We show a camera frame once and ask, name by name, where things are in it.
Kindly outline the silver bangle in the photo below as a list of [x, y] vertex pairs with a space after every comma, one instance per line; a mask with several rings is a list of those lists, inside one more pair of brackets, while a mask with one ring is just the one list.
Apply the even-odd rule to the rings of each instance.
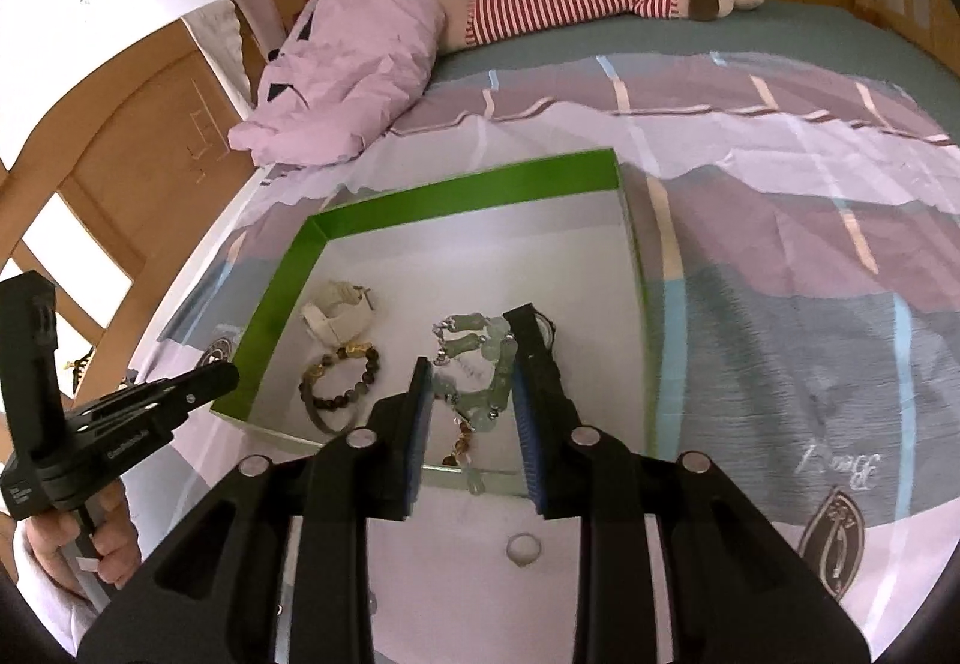
[[345, 393], [337, 394], [332, 399], [318, 396], [307, 382], [299, 386], [299, 397], [309, 421], [324, 436], [342, 435], [355, 428], [370, 393], [371, 386], [367, 382], [357, 382]]

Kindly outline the white wrist watch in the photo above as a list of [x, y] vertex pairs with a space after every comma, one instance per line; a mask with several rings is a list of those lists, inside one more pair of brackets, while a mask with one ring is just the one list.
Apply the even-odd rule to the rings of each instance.
[[374, 308], [370, 290], [343, 280], [327, 280], [301, 306], [308, 331], [327, 347], [338, 347], [371, 326]]

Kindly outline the black wrist watch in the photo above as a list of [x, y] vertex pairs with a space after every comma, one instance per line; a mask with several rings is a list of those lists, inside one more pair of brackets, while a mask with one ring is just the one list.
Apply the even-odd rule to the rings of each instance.
[[555, 324], [532, 303], [506, 311], [503, 318], [517, 342], [516, 361], [526, 388], [560, 394], [562, 375], [553, 356]]

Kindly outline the green cardboard box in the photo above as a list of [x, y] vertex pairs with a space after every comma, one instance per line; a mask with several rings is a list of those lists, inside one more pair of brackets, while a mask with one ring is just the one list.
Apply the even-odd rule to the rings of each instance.
[[381, 354], [368, 399], [409, 386], [452, 315], [532, 304], [555, 326], [553, 358], [587, 425], [646, 446], [640, 271], [610, 150], [501, 166], [320, 212], [301, 225], [236, 350], [239, 384], [215, 412], [291, 453], [324, 443], [299, 399], [322, 354], [301, 317], [325, 283], [368, 288], [364, 334]]

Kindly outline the wooden headboard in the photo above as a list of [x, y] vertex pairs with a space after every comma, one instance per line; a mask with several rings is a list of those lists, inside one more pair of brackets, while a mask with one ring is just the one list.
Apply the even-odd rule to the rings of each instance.
[[161, 300], [254, 165], [231, 150], [239, 116], [181, 22], [151, 33], [57, 101], [2, 175], [2, 256], [39, 261], [23, 237], [53, 196], [132, 280], [99, 326], [65, 288], [60, 310], [93, 343], [78, 396], [121, 384]]

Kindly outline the grey white towel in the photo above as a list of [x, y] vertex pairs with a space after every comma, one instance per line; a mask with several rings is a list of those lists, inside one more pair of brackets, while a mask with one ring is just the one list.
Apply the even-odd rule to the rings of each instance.
[[244, 54], [270, 61], [288, 28], [275, 0], [217, 0], [185, 14], [181, 22], [241, 119], [252, 115], [259, 81]]

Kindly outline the patterned bed sheet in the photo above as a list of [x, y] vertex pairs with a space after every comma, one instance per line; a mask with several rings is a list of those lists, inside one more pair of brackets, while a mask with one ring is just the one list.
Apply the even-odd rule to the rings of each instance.
[[[646, 446], [708, 454], [877, 662], [958, 656], [958, 80], [832, 9], [617, 17], [438, 59], [354, 160], [279, 166], [133, 371], [238, 350], [306, 220], [501, 166], [610, 150], [640, 271]], [[178, 521], [270, 436], [200, 412], [130, 477]]]

